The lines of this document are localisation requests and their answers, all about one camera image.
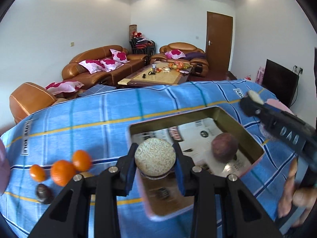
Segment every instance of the television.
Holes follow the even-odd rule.
[[[291,106],[299,76],[271,60],[266,61],[262,87],[275,94],[287,107]]]

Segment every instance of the orange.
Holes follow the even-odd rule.
[[[56,161],[51,168],[51,178],[57,185],[64,187],[76,174],[75,167],[66,160]]]
[[[73,154],[73,164],[77,171],[88,171],[91,167],[91,156],[84,150],[77,150]]]
[[[39,165],[33,165],[30,168],[30,176],[34,181],[43,182],[46,180],[46,173]]]

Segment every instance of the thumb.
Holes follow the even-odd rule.
[[[293,203],[295,206],[304,206],[312,208],[317,198],[317,189],[302,188],[297,190],[293,195]]]

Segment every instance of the brown wooden door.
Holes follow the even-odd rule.
[[[233,17],[207,12],[206,56],[209,70],[226,72],[229,68]]]

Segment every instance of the pink and white pillow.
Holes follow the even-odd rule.
[[[98,60],[85,60],[79,63],[81,66],[85,67],[89,73],[105,71],[104,65]]]
[[[113,59],[107,59],[107,58],[100,60],[100,63],[102,63],[102,65],[105,68],[104,71],[106,71],[106,72],[113,71],[113,70],[121,67],[122,65],[124,65],[123,63],[116,62]]]
[[[165,55],[168,59],[175,59],[175,60],[185,57],[185,54],[181,50],[177,50],[177,49],[168,51],[165,53]]]
[[[49,84],[46,89],[49,91],[52,95],[57,95],[62,92],[77,92],[84,84],[78,81],[62,81],[59,83],[53,82]]]
[[[115,61],[128,62],[125,52],[120,52],[114,49],[110,49],[110,52],[112,53],[112,59],[114,59]]]

